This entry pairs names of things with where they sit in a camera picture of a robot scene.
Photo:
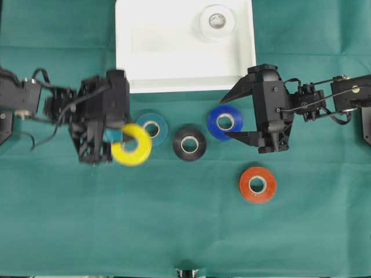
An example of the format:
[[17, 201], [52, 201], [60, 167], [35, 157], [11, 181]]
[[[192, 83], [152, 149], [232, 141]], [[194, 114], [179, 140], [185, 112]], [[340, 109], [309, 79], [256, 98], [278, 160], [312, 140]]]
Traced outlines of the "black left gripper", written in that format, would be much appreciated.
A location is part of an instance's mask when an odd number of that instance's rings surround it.
[[105, 76], [93, 76], [81, 82], [69, 132], [79, 162], [111, 162], [111, 143], [116, 131], [130, 122], [130, 84], [124, 70], [112, 69]]

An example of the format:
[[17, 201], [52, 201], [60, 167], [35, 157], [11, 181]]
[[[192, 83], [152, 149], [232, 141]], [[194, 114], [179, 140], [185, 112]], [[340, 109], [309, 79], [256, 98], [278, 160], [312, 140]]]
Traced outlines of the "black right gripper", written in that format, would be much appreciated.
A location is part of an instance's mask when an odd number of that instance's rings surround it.
[[281, 112], [290, 108], [291, 102], [277, 66], [262, 64], [248, 68], [248, 74], [219, 103], [228, 103], [251, 94], [257, 131], [226, 132], [226, 135], [257, 147], [260, 153], [287, 151], [294, 115]]

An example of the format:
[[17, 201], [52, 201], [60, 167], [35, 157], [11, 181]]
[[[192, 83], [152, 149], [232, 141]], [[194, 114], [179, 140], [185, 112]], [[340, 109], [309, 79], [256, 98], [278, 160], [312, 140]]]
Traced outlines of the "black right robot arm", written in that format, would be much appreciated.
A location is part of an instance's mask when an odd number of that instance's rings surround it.
[[289, 136], [295, 115], [306, 122], [330, 117], [339, 125], [352, 120], [352, 113], [370, 107], [370, 75], [348, 78], [345, 75], [329, 79], [331, 94], [317, 90], [316, 83], [303, 84], [297, 78], [297, 91], [290, 93], [276, 65], [261, 64], [248, 68], [248, 73], [222, 98], [227, 103], [252, 96], [255, 131], [228, 131], [226, 135], [259, 153], [281, 152], [289, 149]]

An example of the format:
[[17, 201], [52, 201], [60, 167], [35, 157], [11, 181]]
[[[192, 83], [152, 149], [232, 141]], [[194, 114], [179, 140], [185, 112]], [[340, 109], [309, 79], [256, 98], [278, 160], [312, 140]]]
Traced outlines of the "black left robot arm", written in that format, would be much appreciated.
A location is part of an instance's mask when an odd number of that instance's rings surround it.
[[11, 71], [1, 69], [1, 143], [16, 132], [14, 118], [34, 120], [42, 90], [45, 98], [43, 122], [68, 131], [78, 159], [82, 163], [98, 164], [112, 161], [111, 142], [104, 140], [106, 130], [120, 131], [131, 123], [130, 85], [124, 70], [112, 69], [105, 76], [95, 75], [81, 81], [78, 90], [51, 84], [43, 68], [34, 71], [31, 79], [19, 80]]

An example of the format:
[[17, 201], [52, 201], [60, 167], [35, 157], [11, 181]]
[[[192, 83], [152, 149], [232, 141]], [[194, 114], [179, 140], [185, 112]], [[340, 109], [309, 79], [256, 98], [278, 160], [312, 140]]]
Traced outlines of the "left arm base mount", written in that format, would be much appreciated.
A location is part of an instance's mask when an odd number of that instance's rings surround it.
[[13, 113], [11, 111], [1, 111], [0, 118], [0, 145], [4, 144], [12, 135]]

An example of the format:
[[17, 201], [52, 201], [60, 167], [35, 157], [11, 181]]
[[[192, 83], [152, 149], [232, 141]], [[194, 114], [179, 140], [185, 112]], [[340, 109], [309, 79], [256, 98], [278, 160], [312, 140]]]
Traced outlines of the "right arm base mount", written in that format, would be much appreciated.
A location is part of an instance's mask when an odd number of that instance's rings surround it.
[[363, 139], [371, 145], [371, 107], [362, 107], [361, 114]]

